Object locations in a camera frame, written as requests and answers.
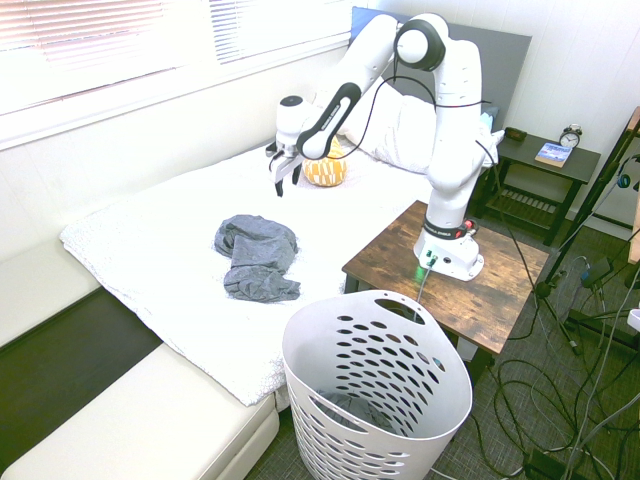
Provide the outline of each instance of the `white laundry basket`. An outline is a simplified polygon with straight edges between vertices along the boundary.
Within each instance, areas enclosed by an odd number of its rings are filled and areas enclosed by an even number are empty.
[[[417,312],[416,322],[387,309],[396,307]],[[283,354],[300,454],[317,480],[422,480],[471,410],[471,382],[453,345],[426,310],[394,292],[353,293],[302,308],[287,324]],[[367,400],[398,435],[318,391]]]

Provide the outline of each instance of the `alarm clock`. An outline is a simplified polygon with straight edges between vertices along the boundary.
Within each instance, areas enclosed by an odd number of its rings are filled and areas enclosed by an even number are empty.
[[[582,135],[582,128],[580,125],[572,123],[562,131],[560,135],[560,145],[563,147],[575,148],[580,143],[580,135]]]

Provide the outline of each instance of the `window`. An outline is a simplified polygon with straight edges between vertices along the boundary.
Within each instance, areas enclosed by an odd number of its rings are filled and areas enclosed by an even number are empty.
[[[25,109],[90,96],[105,87],[131,91],[124,84],[150,76],[172,73],[175,89],[176,72],[197,69],[199,87],[193,82],[188,87],[193,91],[265,63],[271,66],[276,58],[282,63],[294,49],[299,55],[319,45],[346,44],[352,3],[0,0],[0,123]],[[167,92],[161,96],[166,99]],[[2,140],[0,148],[6,146]]]

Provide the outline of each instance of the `window blinds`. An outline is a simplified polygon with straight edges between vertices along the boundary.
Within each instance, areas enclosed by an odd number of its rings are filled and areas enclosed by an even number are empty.
[[[350,0],[211,0],[216,56],[228,63],[351,29]]]
[[[0,114],[347,32],[347,0],[0,0]]]

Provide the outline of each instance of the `white wall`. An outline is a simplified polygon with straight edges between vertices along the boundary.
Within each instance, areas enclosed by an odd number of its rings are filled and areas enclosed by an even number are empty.
[[[267,142],[280,99],[308,98],[344,51],[1,151],[0,263],[123,197]]]
[[[451,23],[532,36],[505,124],[555,140],[564,127],[578,123],[584,131],[580,146],[601,153],[601,163],[640,105],[636,0],[379,0],[369,7],[405,15],[435,12]],[[525,178],[516,171],[509,180],[528,186],[535,181],[536,191],[562,196],[563,182],[550,182],[548,175],[532,178],[531,172]],[[633,223],[637,195],[631,189],[615,193],[608,210]]]

